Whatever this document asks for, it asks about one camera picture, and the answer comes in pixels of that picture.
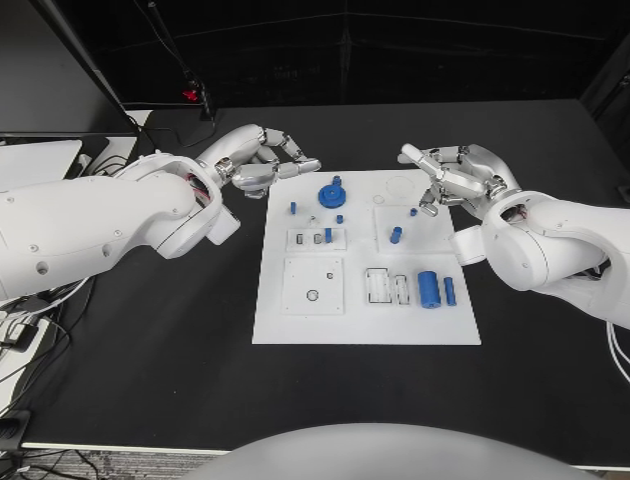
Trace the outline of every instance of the black tabletop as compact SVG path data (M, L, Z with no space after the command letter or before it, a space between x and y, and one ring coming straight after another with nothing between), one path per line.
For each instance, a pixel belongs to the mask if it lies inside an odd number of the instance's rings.
M197 116L155 112L148 125L188 142L208 132ZM247 123L289 133L323 171L403 168L404 142L476 143L557 198L619 206L630 180L573 100L227 109L212 140ZM150 135L189 157L210 144ZM241 227L220 247L202 241L175 260L136 248L99 275L73 347L31 391L25 442L228 450L315 425L393 422L630 466L630 387L603 322L511 290L486 263L465 268L481 346L251 345L266 201L231 186L223 195ZM476 223L459 208L452 217L456 229Z

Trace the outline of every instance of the dark wall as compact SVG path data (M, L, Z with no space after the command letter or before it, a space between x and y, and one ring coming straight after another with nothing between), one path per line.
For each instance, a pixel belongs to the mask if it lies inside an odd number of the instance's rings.
M181 102L132 2L57 4L122 103ZM630 30L630 0L156 4L218 106L577 97Z

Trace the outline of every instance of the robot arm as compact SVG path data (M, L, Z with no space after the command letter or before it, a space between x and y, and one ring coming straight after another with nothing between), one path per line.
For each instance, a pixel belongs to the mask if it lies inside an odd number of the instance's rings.
M267 145L292 153L293 162L279 164L273 154L260 163ZM279 178L318 168L282 132L247 125L195 161L158 152L113 178L83 177L0 192L0 300L109 270L139 245L168 259L204 237L220 245L238 228L220 187L231 180L246 193L257 186L263 196Z
M556 296L630 329L630 210L521 192L504 162L475 145L426 151L404 145L401 152L398 161L432 179L421 211L434 215L434 202L462 205L482 220L450 238L460 265L486 259L511 288ZM577 275L600 268L599 276Z

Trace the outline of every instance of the white desk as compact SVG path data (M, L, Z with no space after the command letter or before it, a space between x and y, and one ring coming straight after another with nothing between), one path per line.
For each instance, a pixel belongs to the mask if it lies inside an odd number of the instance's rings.
M143 125L150 110L127 112L139 125ZM133 137L109 137L109 145L88 165L94 168L112 155L127 158L133 148ZM0 191L60 180L71 165L80 148L78 140L34 143L0 147ZM37 336L25 352L8 352L0 360L0 379L18 369L32 358L45 328L38 329ZM0 410L11 402L11 395L19 375L13 375L0 384Z

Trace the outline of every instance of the blue gear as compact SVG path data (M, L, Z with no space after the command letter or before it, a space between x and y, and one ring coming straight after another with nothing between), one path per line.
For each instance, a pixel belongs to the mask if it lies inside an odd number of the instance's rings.
M339 177L335 175L331 185L325 185L318 191L318 203L325 208L338 208L345 203L345 190L339 183Z

